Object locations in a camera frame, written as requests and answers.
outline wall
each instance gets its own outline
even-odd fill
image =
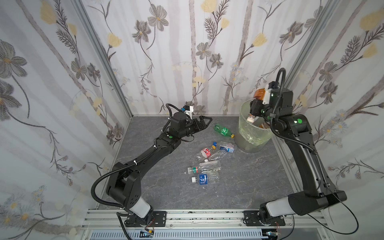
[[[326,1],[82,0],[134,114],[238,114],[288,71]]]
[[[1,1],[0,40],[1,238],[79,238],[129,119],[69,1]]]
[[[357,233],[337,239],[380,239],[382,233],[383,8],[380,0],[341,1],[290,85],[295,112],[309,119],[327,174],[346,191],[345,203],[360,223]],[[331,229],[356,227],[341,204],[323,213]]]

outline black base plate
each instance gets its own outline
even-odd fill
[[[247,227],[256,227],[256,226],[265,226],[260,223],[259,218],[257,216],[257,213],[259,211],[244,211],[244,220],[243,222],[247,225]],[[276,218],[276,222],[279,224],[279,226],[285,226],[284,218],[281,219],[279,217]],[[277,226],[276,223],[272,223],[269,226]]]
[[[167,212],[166,211],[154,211],[153,212],[154,220],[149,225],[150,227],[165,227],[166,226],[166,220],[167,220]],[[124,221],[124,225],[126,227],[143,227],[139,223],[137,223],[136,215],[129,216],[129,219]]]

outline gray floor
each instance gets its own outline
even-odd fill
[[[117,161],[126,163],[151,147],[161,133],[166,117],[134,117],[128,127]],[[213,130],[221,123],[236,131],[238,117],[214,117],[208,129],[195,134],[193,142],[182,142],[159,161],[141,182],[142,197],[155,209],[259,208],[266,201],[292,193],[276,149],[270,140],[257,153],[236,149],[221,160],[220,181],[212,185],[191,182],[187,167],[197,165],[196,153],[216,141],[230,141]],[[113,201],[104,194],[103,199]],[[99,209],[114,209],[101,205]]]

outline green label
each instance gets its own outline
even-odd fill
[[[228,133],[228,128],[224,127],[223,129],[221,129],[221,132],[220,132],[221,135],[225,136],[227,133]]]

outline trash can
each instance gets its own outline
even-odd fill
[[[260,151],[273,134],[271,129],[258,127],[264,122],[263,118],[258,118],[254,124],[247,121],[252,100],[247,100],[241,105],[238,132],[235,135],[235,143],[245,152]]]

